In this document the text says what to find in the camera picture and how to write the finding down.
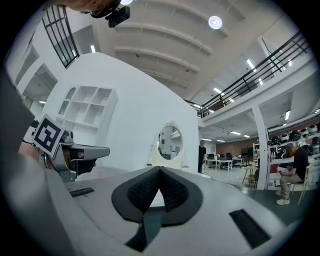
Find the railing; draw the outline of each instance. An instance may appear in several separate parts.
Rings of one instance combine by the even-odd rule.
[[[66,8],[62,5],[52,6],[46,11],[42,22],[56,54],[67,68],[79,57],[79,52],[69,26]]]
[[[290,66],[301,54],[306,54],[309,45],[301,32],[296,33],[281,47],[261,61],[254,69],[247,72],[220,94],[210,99],[205,104],[197,104],[186,100],[198,112],[198,117],[205,117],[235,100],[246,95],[258,86],[269,81],[277,73],[281,73]]]

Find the green floor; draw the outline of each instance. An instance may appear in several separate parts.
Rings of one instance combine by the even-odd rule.
[[[242,190],[241,186],[234,186],[239,190]],[[316,190],[307,190],[304,197],[301,199],[300,204],[298,201],[301,195],[300,191],[295,191],[293,195],[290,194],[290,204],[277,205],[276,201],[281,196],[276,195],[274,190],[255,190],[248,189],[247,195],[260,203],[261,205],[274,212],[275,215],[280,218],[285,225],[289,225],[297,220],[304,218],[305,212],[308,209],[310,203],[312,203]]]

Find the seated person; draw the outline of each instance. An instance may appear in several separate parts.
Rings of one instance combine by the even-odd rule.
[[[295,147],[289,143],[285,147],[285,151],[289,157],[294,156],[293,166],[288,166],[288,172],[280,172],[280,186],[281,191],[277,191],[278,196],[282,196],[277,200],[278,205],[288,205],[290,203],[289,193],[290,188],[288,183],[302,182],[305,179],[306,167],[309,165],[308,155],[303,147]]]

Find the standing person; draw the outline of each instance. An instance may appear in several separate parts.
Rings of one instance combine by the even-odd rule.
[[[198,158],[198,173],[202,173],[202,164],[205,161],[207,150],[204,147],[205,141],[202,139],[200,140],[200,146],[199,146],[199,158]]]
[[[280,172],[280,186],[281,191],[277,191],[278,196],[282,196],[277,200],[278,205],[290,204],[290,188],[288,183],[303,182],[306,175],[306,167],[309,165],[307,152],[303,147],[295,147],[292,143],[289,143],[285,147],[285,152],[289,157],[294,156],[293,166],[288,166],[288,172]]]

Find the white shoe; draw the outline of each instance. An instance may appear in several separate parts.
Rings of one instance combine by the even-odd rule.
[[[276,204],[277,204],[277,205],[280,205],[280,206],[282,206],[282,205],[288,205],[288,204],[290,204],[290,199],[281,198],[281,199],[279,199],[279,200],[276,201]]]

